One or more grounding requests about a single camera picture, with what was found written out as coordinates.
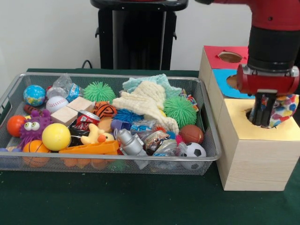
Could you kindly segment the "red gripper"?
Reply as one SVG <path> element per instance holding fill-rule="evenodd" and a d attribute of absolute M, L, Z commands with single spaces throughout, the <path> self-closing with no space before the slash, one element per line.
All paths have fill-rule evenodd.
<path fill-rule="evenodd" d="M 240 64 L 237 69 L 237 87 L 241 93 L 255 95 L 252 123 L 268 127 L 276 95 L 293 94 L 300 82 L 300 71 L 294 66 L 288 72 L 268 73 Z"/>

